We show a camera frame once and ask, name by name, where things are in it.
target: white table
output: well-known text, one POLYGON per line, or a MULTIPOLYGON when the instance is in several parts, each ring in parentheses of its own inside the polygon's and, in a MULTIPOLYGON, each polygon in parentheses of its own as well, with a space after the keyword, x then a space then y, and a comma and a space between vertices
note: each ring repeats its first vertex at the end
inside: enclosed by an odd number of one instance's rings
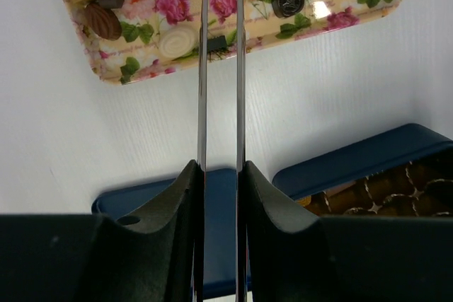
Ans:
MULTIPOLYGON (((61 0, 0 7, 2 213, 90 212, 99 192, 195 157, 197 69, 111 86, 61 0)), ((248 55, 248 159, 271 178, 408 122, 453 137, 452 16, 452 0, 404 0, 373 23, 248 55)), ((235 66, 209 67, 210 168, 235 164, 235 66)))

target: floral tray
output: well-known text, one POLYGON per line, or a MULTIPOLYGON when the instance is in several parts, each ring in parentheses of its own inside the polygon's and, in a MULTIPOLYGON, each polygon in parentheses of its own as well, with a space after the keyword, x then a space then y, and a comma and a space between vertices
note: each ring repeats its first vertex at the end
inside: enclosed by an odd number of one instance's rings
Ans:
MULTIPOLYGON (((131 83, 170 74, 197 65, 197 48, 177 58, 159 54, 162 33, 184 23, 200 28, 201 0, 125 0, 114 10, 122 25, 116 41, 99 38, 86 25, 83 8, 63 0, 93 72, 104 81, 131 83)), ((281 19, 273 13, 271 0, 244 0, 247 52, 346 28, 381 18, 401 0, 306 0, 301 13, 281 19)), ((225 35, 228 48, 212 52, 210 60, 236 54, 236 0, 210 0, 209 33, 225 35)))

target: tongs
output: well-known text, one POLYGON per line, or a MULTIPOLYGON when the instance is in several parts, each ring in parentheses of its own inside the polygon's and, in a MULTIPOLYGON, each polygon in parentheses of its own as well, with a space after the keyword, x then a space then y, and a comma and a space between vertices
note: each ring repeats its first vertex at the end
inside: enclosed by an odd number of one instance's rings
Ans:
MULTIPOLYGON (((199 97, 198 97, 198 141, 197 162, 201 171, 206 173, 207 137, 207 12, 209 0, 202 0, 200 50, 199 50, 199 97)), ((237 0, 237 155, 236 155, 236 302, 247 300, 247 237, 244 211, 239 199, 243 185, 243 168, 246 162, 246 30, 244 28, 243 0, 237 0)), ((196 301, 202 296, 194 284, 196 301)))

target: round white chocolate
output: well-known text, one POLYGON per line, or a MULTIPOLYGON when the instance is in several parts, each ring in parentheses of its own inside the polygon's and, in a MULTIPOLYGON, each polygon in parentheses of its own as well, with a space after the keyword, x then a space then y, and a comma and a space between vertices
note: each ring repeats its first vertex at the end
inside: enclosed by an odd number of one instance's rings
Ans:
POLYGON ((190 26, 179 25, 165 32, 159 40, 159 52, 166 58, 178 58, 193 50, 197 33, 190 26))

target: dark blue tray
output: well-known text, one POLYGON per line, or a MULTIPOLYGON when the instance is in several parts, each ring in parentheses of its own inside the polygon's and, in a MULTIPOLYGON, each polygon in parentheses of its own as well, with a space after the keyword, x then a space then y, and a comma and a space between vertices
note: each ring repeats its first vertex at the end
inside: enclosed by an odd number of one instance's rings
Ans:
MULTIPOLYGON (((105 192, 94 201, 91 211, 118 219, 157 196, 173 181, 105 192)), ((215 298, 234 294, 236 287, 236 171, 210 171, 206 183, 203 297, 215 298)))
POLYGON ((300 199, 451 147, 447 137, 407 124, 281 170, 273 184, 300 199))

